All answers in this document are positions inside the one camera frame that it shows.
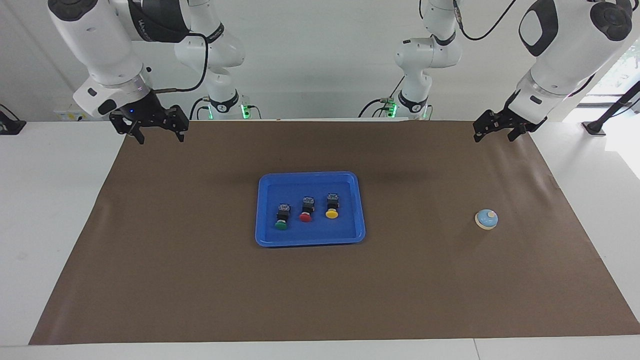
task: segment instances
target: red button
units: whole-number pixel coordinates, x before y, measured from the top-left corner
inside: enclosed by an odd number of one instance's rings
[[[311,215],[307,213],[300,214],[300,221],[302,222],[311,222]]]

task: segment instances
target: black stand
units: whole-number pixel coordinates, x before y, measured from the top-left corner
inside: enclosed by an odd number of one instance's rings
[[[18,135],[26,124],[26,121],[9,119],[0,111],[0,135]]]
[[[631,99],[633,99],[640,92],[640,81],[638,81],[634,86],[631,86],[631,89],[620,97],[615,104],[611,105],[611,107],[605,112],[598,120],[593,122],[583,122],[582,126],[584,129],[591,135],[595,136],[605,136],[605,132],[602,131],[602,126],[607,120],[611,119],[613,115],[615,115],[618,110],[622,109],[622,107],[628,103]]]

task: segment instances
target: yellow button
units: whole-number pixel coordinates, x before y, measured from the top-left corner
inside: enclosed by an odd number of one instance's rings
[[[325,215],[328,218],[337,218],[338,217],[338,211],[335,211],[334,209],[331,209],[331,210],[327,211],[325,213]]]

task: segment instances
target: white table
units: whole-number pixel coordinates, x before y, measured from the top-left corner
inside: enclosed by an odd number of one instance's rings
[[[534,139],[640,316],[640,179],[576,124],[546,124]],[[0,359],[640,358],[640,336],[27,347],[122,140],[109,123],[34,122],[0,137]]]

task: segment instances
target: green led light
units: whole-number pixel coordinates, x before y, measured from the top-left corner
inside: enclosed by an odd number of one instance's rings
[[[398,112],[398,105],[393,104],[391,106],[391,111],[389,112],[389,117],[396,117],[397,112]]]
[[[245,119],[251,118],[251,110],[249,110],[249,108],[244,104],[240,105],[240,107],[242,107],[242,116]]]

